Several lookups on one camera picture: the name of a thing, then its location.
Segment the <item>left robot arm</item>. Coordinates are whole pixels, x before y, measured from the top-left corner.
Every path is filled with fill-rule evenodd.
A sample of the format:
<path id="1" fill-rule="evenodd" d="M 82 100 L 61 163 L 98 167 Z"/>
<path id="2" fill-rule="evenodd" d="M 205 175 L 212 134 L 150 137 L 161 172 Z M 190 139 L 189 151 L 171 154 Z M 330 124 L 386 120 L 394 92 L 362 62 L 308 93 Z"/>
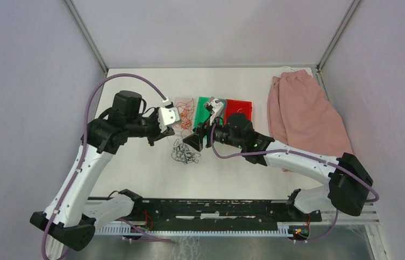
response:
<path id="1" fill-rule="evenodd" d="M 146 102 L 136 92 L 122 90 L 113 104 L 87 125 L 76 160 L 51 204 L 30 218 L 32 225 L 63 246 L 81 251 L 95 232 L 122 217 L 137 220 L 142 216 L 141 197 L 121 191 L 101 204 L 87 206 L 88 198 L 104 168 L 130 138 L 146 138 L 148 144 L 173 135 L 172 126 L 180 122 L 179 111 L 165 99 L 162 107 L 149 116 L 140 109 Z"/>

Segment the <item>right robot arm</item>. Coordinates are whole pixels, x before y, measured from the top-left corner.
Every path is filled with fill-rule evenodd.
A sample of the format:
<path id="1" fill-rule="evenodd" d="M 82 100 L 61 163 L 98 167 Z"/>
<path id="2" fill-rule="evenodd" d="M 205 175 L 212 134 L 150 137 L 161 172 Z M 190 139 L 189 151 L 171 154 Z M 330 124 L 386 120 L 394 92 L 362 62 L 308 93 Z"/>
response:
<path id="1" fill-rule="evenodd" d="M 365 203 L 379 199 L 373 179 L 355 155 L 334 157 L 291 147 L 256 132 L 242 113 L 231 114 L 223 125 L 209 120 L 200 123 L 183 142 L 199 152 L 219 142 L 239 148 L 237 156 L 252 164 L 290 170 L 319 182 L 317 188 L 296 189 L 289 196 L 285 212 L 292 221 L 313 211 L 332 209 L 357 217 Z"/>

